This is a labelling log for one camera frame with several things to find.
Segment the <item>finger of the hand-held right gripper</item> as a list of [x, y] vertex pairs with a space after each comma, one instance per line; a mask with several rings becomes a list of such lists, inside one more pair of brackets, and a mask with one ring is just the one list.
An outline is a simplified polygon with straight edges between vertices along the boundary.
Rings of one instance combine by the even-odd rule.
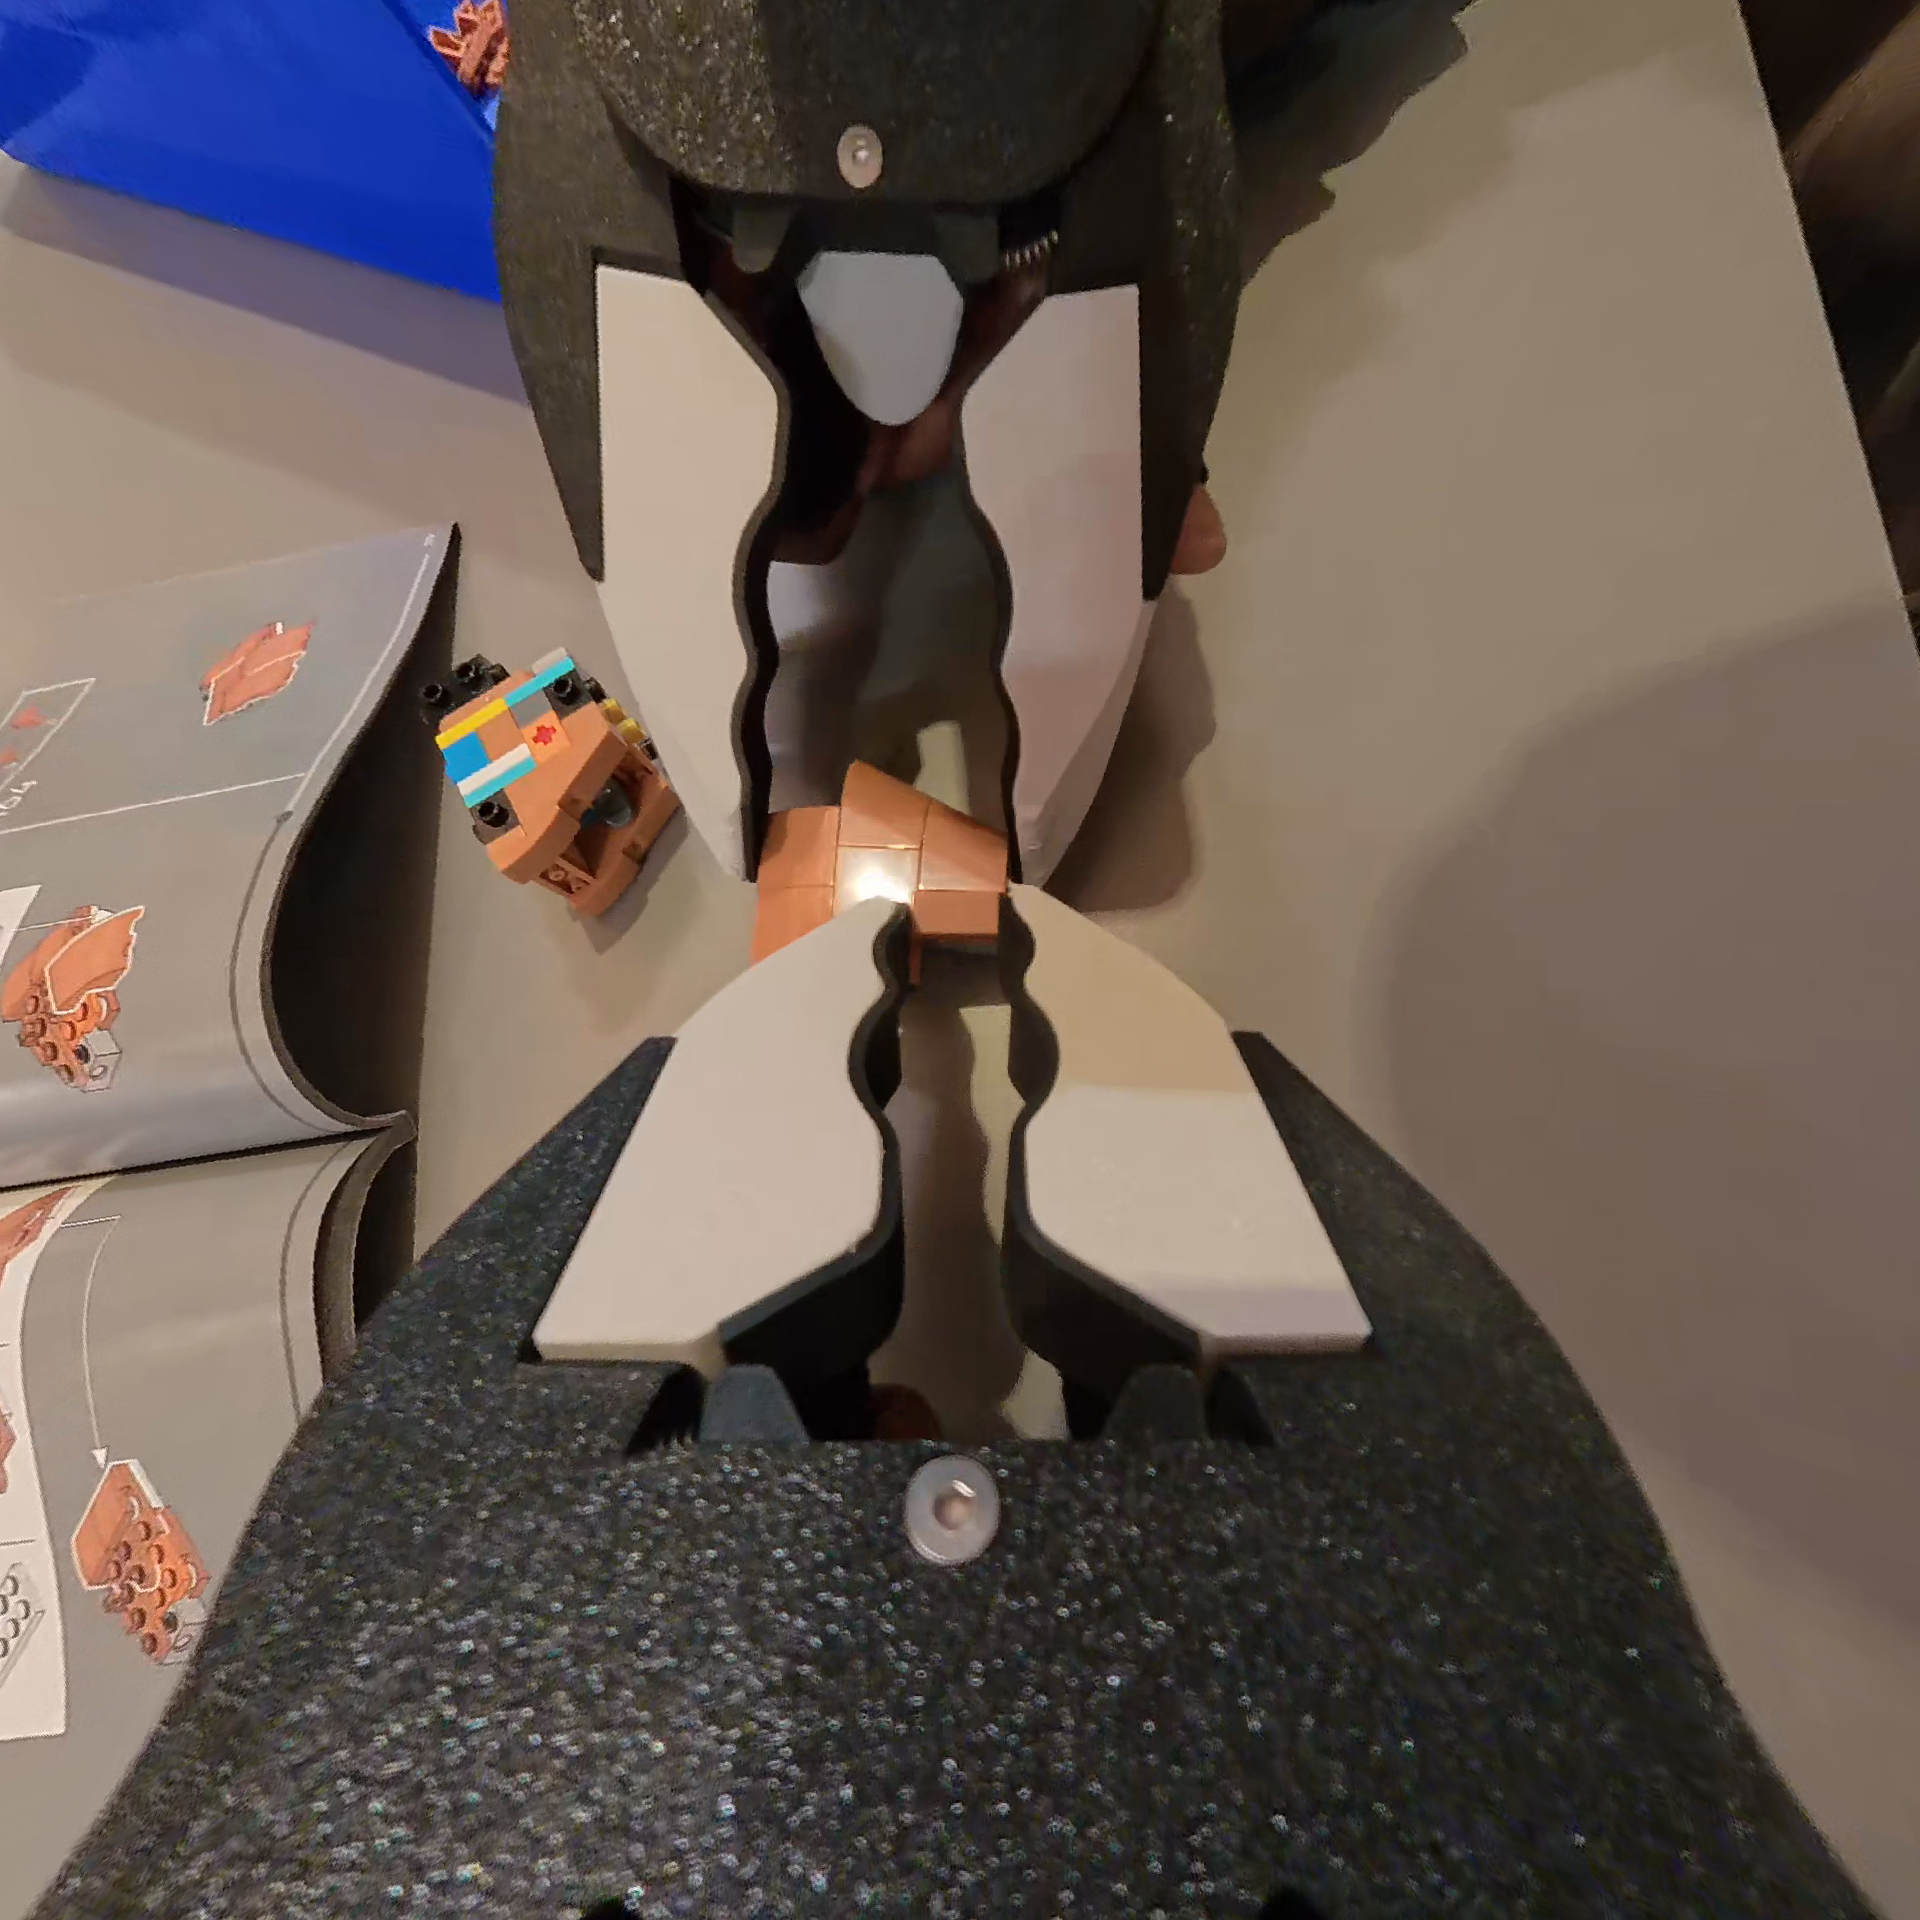
[[1156, 611], [1143, 597], [1139, 291], [1043, 299], [967, 395], [961, 435], [1011, 589], [1011, 818], [1038, 884], [1107, 774]]
[[599, 601], [691, 828], [745, 881], [755, 785], [741, 714], [759, 654], [743, 594], [783, 478], [783, 384], [684, 280], [606, 264], [593, 317]]

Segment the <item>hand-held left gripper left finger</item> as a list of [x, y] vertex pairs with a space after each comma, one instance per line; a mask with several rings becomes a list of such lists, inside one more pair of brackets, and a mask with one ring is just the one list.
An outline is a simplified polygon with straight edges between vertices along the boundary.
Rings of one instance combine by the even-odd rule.
[[904, 1289], [897, 1088], [909, 926], [865, 900], [684, 1021], [542, 1307], [542, 1361], [775, 1374], [814, 1437], [887, 1437], [870, 1357]]

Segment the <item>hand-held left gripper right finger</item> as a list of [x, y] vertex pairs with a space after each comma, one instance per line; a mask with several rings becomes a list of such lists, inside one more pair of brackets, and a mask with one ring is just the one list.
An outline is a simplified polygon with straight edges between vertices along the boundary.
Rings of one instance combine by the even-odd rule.
[[1366, 1350], [1374, 1325], [1225, 1017], [1036, 884], [998, 920], [1011, 1006], [1003, 1294], [1097, 1437], [1143, 1369], [1203, 1410], [1220, 1369]]

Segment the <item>colourful striped brick model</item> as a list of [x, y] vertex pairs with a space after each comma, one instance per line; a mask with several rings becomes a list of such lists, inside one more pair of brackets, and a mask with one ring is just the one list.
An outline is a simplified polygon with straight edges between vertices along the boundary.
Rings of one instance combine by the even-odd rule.
[[518, 675], [471, 656], [417, 701], [491, 864], [606, 915], [680, 808], [639, 723], [564, 649]]

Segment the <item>brown grey brick assembly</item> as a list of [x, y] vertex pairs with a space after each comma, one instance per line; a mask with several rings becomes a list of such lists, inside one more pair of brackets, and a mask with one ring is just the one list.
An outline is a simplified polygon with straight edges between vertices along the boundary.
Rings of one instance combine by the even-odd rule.
[[855, 761], [835, 804], [785, 808], [759, 852], [752, 961], [865, 900], [907, 907], [909, 968], [924, 944], [988, 947], [1007, 891], [1003, 834]]

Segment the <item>blue plastic bin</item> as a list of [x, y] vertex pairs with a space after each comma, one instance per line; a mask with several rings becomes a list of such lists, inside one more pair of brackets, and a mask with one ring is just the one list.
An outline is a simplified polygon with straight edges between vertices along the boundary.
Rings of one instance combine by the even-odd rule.
[[1, 144], [41, 174], [499, 299], [499, 94], [454, 3], [5, 3]]

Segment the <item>grey instruction booklet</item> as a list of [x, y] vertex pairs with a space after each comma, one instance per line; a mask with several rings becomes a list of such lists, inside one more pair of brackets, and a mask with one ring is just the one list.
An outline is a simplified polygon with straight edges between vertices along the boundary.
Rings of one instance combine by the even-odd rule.
[[275, 947], [456, 542], [99, 593], [5, 667], [5, 1745], [33, 1756], [149, 1713], [320, 1388], [320, 1222], [405, 1093], [301, 1064]]

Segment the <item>person's brown hoodie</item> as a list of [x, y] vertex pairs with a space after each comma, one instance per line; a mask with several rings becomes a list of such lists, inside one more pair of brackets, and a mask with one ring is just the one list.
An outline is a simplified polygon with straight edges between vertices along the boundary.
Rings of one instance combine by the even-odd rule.
[[1918, 611], [1918, 4], [1742, 3], [1887, 548]]

